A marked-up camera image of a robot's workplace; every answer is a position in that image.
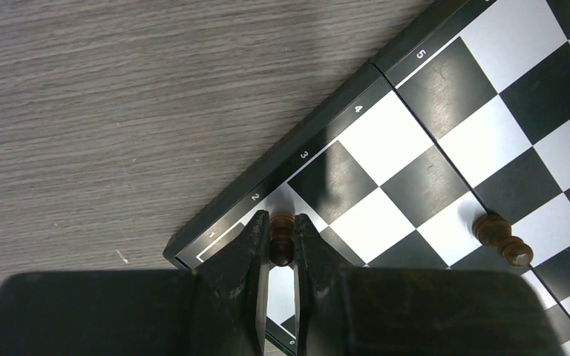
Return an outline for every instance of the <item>dark brown pawn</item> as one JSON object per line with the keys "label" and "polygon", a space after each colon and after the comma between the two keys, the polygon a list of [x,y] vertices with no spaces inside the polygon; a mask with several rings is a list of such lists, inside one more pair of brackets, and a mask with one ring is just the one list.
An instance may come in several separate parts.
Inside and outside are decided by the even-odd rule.
{"label": "dark brown pawn", "polygon": [[284,267],[294,260],[294,217],[276,214],[269,220],[269,259]]}
{"label": "dark brown pawn", "polygon": [[486,214],[477,219],[473,234],[484,246],[496,248],[510,266],[525,267],[534,258],[532,248],[519,237],[512,236],[510,223],[497,214]]}

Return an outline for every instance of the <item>wooden chess piece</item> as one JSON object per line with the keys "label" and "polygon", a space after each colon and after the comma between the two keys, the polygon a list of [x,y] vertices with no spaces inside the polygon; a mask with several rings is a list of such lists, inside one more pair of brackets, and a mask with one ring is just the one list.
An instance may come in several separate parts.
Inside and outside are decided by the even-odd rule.
{"label": "wooden chess piece", "polygon": [[269,259],[284,267],[294,260],[294,217],[276,214],[269,220]]}
{"label": "wooden chess piece", "polygon": [[486,214],[475,220],[473,234],[484,246],[496,248],[510,266],[525,267],[534,258],[532,248],[512,236],[510,223],[497,214]]}

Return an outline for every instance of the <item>gray wooden surface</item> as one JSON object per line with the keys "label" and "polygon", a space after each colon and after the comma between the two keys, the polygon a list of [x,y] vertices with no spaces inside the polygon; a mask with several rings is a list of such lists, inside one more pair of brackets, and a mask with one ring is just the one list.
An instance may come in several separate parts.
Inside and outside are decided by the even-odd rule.
{"label": "gray wooden surface", "polygon": [[0,282],[171,268],[171,233],[429,3],[0,0]]}

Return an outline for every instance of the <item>chessboard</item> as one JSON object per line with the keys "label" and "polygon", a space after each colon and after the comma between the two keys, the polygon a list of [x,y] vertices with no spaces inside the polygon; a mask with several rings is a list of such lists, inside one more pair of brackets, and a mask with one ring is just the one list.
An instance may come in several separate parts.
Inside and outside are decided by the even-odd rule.
{"label": "chessboard", "polygon": [[[508,271],[570,355],[570,0],[438,0],[169,241],[194,268],[263,209],[307,214],[353,265]],[[495,212],[534,249],[471,233]],[[267,337],[295,354],[294,272],[269,273]]]}

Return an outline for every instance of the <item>white speck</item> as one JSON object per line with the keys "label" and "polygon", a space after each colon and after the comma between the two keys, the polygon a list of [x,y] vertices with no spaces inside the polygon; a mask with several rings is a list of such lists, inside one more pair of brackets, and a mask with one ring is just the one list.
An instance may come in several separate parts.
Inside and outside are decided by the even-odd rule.
{"label": "white speck", "polygon": [[119,251],[119,250],[115,250],[115,251],[117,252],[117,254],[119,255],[119,257],[121,258],[121,260],[122,260],[123,262],[125,262],[125,264],[127,265],[127,264],[129,263],[129,262],[128,262],[128,259],[125,258],[125,257],[123,257],[123,254],[121,253],[121,251]]}

